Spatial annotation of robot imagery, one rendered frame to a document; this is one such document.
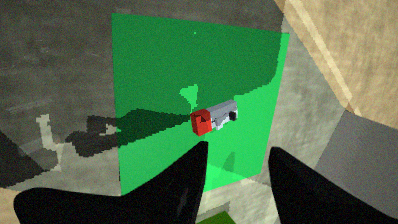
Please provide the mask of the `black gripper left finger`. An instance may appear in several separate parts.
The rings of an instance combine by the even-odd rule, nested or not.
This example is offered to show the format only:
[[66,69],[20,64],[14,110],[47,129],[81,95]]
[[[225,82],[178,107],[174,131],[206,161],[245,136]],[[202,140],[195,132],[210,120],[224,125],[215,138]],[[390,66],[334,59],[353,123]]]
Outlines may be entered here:
[[21,224],[195,224],[205,186],[208,144],[200,141],[126,195],[35,187],[16,195],[14,211]]

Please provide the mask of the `green square zone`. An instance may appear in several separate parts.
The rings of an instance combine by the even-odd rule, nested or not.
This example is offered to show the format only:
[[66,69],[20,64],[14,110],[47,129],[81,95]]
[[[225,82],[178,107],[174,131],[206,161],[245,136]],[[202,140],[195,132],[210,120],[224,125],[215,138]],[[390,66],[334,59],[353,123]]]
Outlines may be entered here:
[[[261,173],[290,34],[111,15],[121,195],[207,141],[204,192]],[[238,117],[197,136],[190,113],[228,100]]]

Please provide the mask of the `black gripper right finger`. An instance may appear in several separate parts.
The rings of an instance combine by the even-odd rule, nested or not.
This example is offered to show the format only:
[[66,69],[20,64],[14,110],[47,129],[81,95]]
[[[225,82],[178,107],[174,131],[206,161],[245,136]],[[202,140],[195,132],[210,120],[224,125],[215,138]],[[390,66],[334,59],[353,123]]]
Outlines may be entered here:
[[268,166],[280,224],[398,224],[278,146]]

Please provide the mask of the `green block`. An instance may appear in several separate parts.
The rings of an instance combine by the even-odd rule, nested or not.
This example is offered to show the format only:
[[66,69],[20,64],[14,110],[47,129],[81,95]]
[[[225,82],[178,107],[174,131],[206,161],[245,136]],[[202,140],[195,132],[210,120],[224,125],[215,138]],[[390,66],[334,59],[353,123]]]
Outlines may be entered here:
[[227,212],[223,211],[196,224],[236,224]]

